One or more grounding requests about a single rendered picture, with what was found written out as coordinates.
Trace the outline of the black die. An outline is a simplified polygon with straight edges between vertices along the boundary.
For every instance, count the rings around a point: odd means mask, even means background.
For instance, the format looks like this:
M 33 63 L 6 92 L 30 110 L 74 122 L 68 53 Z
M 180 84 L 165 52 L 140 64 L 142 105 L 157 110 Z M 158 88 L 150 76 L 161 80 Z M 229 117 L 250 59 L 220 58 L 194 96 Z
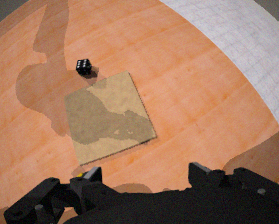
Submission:
M 80 76 L 91 74 L 91 63 L 89 59 L 78 60 L 76 65 L 76 71 Z

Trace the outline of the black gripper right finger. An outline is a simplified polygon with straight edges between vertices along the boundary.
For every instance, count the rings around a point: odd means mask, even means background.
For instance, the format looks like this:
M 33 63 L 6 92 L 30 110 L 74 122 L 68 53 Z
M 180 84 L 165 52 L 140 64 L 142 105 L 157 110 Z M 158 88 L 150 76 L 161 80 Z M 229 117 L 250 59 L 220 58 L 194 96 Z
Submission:
M 192 187 L 187 187 L 186 189 L 207 187 L 242 188 L 255 191 L 279 203 L 279 184 L 243 167 L 234 169 L 231 175 L 225 175 L 223 170 L 216 169 L 211 171 L 211 169 L 197 162 L 190 162 L 188 165 L 188 181 Z

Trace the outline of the tan flat mat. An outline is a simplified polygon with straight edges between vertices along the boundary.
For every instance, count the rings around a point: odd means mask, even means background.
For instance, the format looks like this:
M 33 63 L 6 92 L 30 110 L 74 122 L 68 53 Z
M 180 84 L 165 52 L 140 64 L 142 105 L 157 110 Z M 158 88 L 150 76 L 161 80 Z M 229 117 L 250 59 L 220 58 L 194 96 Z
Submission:
M 64 103 L 79 165 L 156 137 L 128 70 L 64 96 Z

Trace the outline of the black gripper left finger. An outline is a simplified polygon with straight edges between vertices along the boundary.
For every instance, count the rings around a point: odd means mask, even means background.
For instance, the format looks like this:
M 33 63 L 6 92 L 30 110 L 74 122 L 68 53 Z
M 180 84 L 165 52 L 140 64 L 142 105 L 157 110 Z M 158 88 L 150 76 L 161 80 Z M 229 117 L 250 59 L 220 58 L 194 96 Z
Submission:
M 43 180 L 4 212 L 6 223 L 57 224 L 66 207 L 74 207 L 80 215 L 96 207 L 102 211 L 140 199 L 103 184 L 101 167 L 93 167 L 81 177 L 69 181 L 60 184 L 60 179 L 54 177 Z

